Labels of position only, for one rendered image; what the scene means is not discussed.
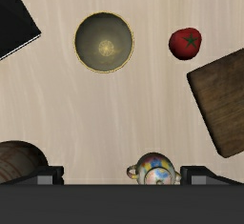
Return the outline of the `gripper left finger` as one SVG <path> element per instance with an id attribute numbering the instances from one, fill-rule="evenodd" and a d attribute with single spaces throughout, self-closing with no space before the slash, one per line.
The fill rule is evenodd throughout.
<path id="1" fill-rule="evenodd" d="M 5 185 L 63 185 L 63 166 L 39 167 L 29 175 L 5 182 Z"/>

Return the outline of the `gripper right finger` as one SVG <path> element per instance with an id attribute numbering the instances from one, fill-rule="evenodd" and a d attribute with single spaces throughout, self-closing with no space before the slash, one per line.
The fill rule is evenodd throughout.
<path id="1" fill-rule="evenodd" d="M 241 185 L 224 176 L 216 175 L 205 166 L 182 166 L 181 185 Z"/>

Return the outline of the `brown wooden bowl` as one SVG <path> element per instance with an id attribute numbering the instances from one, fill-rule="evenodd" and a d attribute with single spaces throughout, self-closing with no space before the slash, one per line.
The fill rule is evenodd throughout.
<path id="1" fill-rule="evenodd" d="M 48 160 L 31 143 L 19 140 L 0 143 L 0 184 L 29 175 L 41 166 L 48 166 Z"/>

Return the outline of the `brown cutting board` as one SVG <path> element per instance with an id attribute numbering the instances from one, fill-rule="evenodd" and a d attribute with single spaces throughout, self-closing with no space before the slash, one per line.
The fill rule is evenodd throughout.
<path id="1" fill-rule="evenodd" d="M 187 74 L 217 152 L 244 152 L 244 48 Z"/>

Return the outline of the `red tomato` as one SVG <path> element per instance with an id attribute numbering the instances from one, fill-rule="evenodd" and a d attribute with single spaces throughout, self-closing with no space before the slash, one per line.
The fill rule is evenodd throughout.
<path id="1" fill-rule="evenodd" d="M 201 33 L 194 28 L 186 28 L 174 32 L 169 39 L 169 49 L 179 60 L 193 59 L 201 46 Z"/>

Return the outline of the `grey gold-rimmed bowl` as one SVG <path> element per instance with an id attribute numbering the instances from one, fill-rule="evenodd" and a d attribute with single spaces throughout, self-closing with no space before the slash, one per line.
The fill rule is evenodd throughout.
<path id="1" fill-rule="evenodd" d="M 120 15 L 100 11 L 87 16 L 77 27 L 74 49 L 90 71 L 110 73 L 130 60 L 134 37 L 129 23 Z"/>

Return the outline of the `colourful patterned teapot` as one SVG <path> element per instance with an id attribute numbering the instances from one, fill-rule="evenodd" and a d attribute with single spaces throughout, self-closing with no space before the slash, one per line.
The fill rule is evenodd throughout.
<path id="1" fill-rule="evenodd" d="M 146 153 L 127 169 L 127 176 L 139 185 L 174 185 L 181 175 L 171 160 L 161 153 Z"/>

